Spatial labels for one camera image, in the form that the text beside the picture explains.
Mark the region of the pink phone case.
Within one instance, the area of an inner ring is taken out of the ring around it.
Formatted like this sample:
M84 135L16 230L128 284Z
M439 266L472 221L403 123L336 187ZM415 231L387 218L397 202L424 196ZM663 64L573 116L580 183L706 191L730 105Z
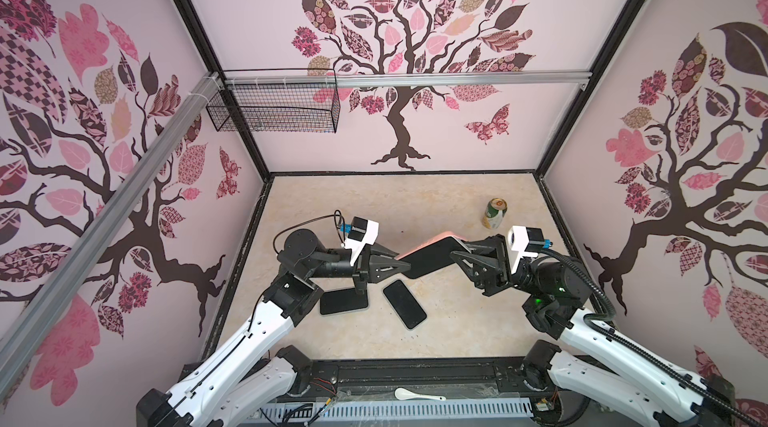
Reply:
M410 250L408 250L408 251L406 251L404 253L399 254L396 257L396 260L404 260L404 258L407 257L408 255L411 255L411 254L415 253L416 251L419 251L419 250L421 250L423 248L426 248L426 247L428 247L430 245L433 245L433 244L441 241L444 238L454 238L454 239L456 239L459 242L466 241L466 238L461 237L458 234L455 234L454 232L451 232L451 231L442 232L442 233L437 234L436 236L434 236L434 237L424 241L423 243L413 247L412 249L410 249Z

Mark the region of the black smartphone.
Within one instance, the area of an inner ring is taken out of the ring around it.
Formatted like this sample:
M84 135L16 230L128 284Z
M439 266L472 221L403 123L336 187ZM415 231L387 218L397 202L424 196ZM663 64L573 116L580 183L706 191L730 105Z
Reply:
M444 238L401 260L411 266L410 271L403 273L403 275L409 279L418 279L453 265L454 262L449 256L452 251L469 253L463 242L459 242L454 238Z

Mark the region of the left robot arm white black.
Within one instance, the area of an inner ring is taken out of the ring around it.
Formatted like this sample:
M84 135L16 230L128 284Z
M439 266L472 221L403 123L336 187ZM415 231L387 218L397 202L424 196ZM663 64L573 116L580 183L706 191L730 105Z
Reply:
M325 247L309 229L285 239L279 274L258 298L250 317L215 353L168 391L148 391L137 403L139 426L237 426L269 401L303 389L310 360L294 347L253 367L314 309L323 290L317 278L350 278L359 294L370 283L409 270L397 253L376 241L379 225L357 219L338 249Z

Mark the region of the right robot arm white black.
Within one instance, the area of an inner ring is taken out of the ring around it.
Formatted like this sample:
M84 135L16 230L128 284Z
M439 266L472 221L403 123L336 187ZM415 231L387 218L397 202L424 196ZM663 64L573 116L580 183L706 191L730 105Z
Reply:
M525 317L549 337L531 348L521 367L530 388L573 391L642 426L740 422L729 382L676 366L620 333L605 293L548 241L497 235L449 256L486 296L508 288L528 293Z

